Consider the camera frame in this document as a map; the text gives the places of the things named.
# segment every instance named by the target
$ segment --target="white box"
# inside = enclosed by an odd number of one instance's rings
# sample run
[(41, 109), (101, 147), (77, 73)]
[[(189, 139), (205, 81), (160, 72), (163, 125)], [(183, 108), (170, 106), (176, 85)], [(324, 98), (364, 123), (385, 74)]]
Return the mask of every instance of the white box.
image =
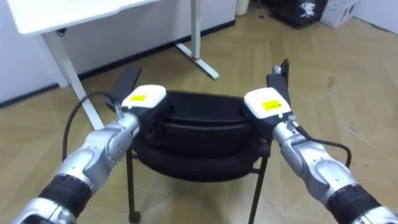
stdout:
[(329, 0), (321, 17), (321, 23), (338, 27), (354, 16), (360, 0)]

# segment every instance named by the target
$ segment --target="black chair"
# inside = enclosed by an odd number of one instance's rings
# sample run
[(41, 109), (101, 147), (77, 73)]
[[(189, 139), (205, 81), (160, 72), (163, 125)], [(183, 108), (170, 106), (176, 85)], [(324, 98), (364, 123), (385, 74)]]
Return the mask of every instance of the black chair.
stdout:
[[(288, 68), (284, 70), (287, 77)], [(141, 68), (127, 68), (111, 93), (125, 98), (134, 88)], [(107, 101), (113, 110), (113, 102)], [(242, 98), (168, 91), (167, 107), (140, 133), (126, 153), (129, 222), (141, 219), (134, 204), (132, 159), (152, 170), (192, 182), (220, 182), (258, 174), (249, 224), (254, 223), (271, 155), (271, 137), (261, 139), (244, 114)], [(259, 169), (253, 164), (261, 158)]]

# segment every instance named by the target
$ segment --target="desk frame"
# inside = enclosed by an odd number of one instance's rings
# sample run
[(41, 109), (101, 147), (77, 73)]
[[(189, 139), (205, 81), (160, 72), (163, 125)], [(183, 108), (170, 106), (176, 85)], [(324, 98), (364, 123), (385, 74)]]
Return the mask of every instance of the desk frame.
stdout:
[[(181, 50), (183, 54), (191, 58), (192, 61), (195, 62), (200, 68), (202, 68), (203, 71), (209, 74), (211, 78), (217, 79), (219, 77), (218, 73), (200, 58), (200, 7), (200, 0), (191, 0), (191, 35), (193, 44), (192, 52), (183, 44), (177, 44), (176, 47)], [(58, 66), (60, 67), (64, 81), (72, 86), (79, 100), (82, 99), (86, 95), (86, 91), (81, 84), (81, 81), (69, 59), (69, 56), (62, 44), (62, 41), (60, 40), (61, 37), (59, 37), (56, 32), (48, 32), (42, 34), (42, 37), (49, 47)], [(58, 84), (62, 88), (66, 87), (61, 83)], [(98, 112), (95, 110), (90, 100), (86, 100), (83, 103), (83, 109), (86, 112), (87, 117), (90, 120), (90, 123), (94, 127), (94, 129), (101, 129), (104, 127), (104, 124), (102, 123)]]

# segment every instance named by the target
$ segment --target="black chair seat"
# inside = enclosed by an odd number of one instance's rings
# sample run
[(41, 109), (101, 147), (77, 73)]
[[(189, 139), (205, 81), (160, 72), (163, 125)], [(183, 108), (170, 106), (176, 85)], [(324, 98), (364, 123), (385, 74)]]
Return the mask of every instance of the black chair seat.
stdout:
[(250, 173), (261, 141), (241, 112), (242, 98), (168, 92), (168, 109), (151, 137), (133, 149), (151, 169), (178, 179), (217, 182)]

